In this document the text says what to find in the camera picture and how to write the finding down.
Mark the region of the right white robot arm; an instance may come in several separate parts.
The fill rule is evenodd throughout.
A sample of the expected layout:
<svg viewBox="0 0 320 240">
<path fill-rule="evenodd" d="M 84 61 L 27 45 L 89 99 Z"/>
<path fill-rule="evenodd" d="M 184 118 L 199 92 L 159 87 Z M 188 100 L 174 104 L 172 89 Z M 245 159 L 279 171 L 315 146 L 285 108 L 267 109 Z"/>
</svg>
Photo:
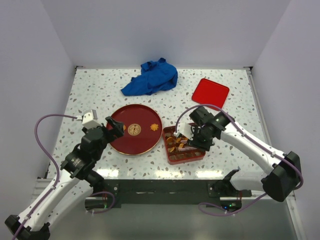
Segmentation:
<svg viewBox="0 0 320 240">
<path fill-rule="evenodd" d="M 241 151 L 263 170 L 262 176 L 241 175 L 236 170 L 222 185 L 227 196 L 233 197 L 241 190 L 256 190 L 283 202 L 292 191 L 302 187 L 300 157 L 295 152 L 285 153 L 266 144 L 224 111 L 214 115 L 204 105 L 196 105 L 189 117 L 195 124 L 190 128 L 190 146 L 208 152 L 214 139 L 218 139 Z"/>
</svg>

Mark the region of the round dark red tray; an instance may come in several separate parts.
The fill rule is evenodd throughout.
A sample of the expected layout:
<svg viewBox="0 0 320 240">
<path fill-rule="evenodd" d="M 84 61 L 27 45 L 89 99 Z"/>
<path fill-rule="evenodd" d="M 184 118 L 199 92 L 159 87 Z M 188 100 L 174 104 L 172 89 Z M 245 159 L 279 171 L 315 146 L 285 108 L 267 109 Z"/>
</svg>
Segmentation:
<svg viewBox="0 0 320 240">
<path fill-rule="evenodd" d="M 124 124 L 124 136 L 110 143 L 112 148 L 124 155 L 141 155 L 157 145 L 162 136 L 162 121 L 152 108 L 142 104 L 129 104 L 116 110 L 111 117 Z M 150 130 L 158 124 L 157 131 Z"/>
</svg>

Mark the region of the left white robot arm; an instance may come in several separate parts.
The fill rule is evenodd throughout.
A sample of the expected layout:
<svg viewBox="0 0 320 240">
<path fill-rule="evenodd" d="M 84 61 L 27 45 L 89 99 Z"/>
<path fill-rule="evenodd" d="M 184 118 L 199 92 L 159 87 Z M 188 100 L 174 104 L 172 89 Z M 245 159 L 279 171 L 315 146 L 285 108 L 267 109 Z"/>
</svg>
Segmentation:
<svg viewBox="0 0 320 240">
<path fill-rule="evenodd" d="M 103 194 L 104 178 L 93 170 L 97 161 L 107 145 L 124 136 L 124 125 L 115 121 L 110 116 L 106 117 L 111 128 L 107 128 L 98 122 L 95 111 L 89 111 L 84 115 L 75 116 L 74 120 L 82 123 L 84 136 L 65 160 L 58 165 L 53 159 L 56 176 L 37 199 L 18 215 L 10 215 L 5 220 L 5 225 L 18 240 L 47 240 L 50 237 L 49 226 L 53 220 L 49 220 L 49 214 L 57 210 L 61 216 L 62 211 L 85 194 L 99 196 Z M 80 180 L 87 182 L 86 190 L 76 194 L 71 202 L 58 204 L 65 195 L 78 184 Z"/>
</svg>

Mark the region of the pink metal tongs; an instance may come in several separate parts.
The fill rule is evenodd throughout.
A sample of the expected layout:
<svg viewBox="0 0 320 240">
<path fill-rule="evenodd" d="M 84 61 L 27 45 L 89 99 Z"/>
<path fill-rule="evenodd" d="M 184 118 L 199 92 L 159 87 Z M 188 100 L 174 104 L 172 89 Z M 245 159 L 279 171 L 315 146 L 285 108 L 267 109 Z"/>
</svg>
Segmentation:
<svg viewBox="0 0 320 240">
<path fill-rule="evenodd" d="M 182 140 L 180 143 L 183 143 L 183 144 L 184 144 L 184 147 L 183 147 L 183 149 L 178 149 L 178 147 L 177 147 L 177 150 L 178 150 L 179 152 L 186 152 L 186 151 L 196 150 L 195 147 L 192 147 L 192 146 L 188 145 L 188 141 L 187 141 L 187 140 Z"/>
</svg>

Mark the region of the red square box lid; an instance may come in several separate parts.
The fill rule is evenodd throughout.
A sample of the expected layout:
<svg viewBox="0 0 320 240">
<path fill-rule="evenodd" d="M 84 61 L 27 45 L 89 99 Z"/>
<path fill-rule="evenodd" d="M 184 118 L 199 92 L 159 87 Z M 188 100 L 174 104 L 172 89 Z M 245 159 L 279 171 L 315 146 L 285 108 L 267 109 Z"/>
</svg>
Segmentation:
<svg viewBox="0 0 320 240">
<path fill-rule="evenodd" d="M 222 109 L 229 92 L 230 89 L 227 86 L 202 78 L 195 88 L 191 100 L 198 104 L 214 105 Z"/>
</svg>

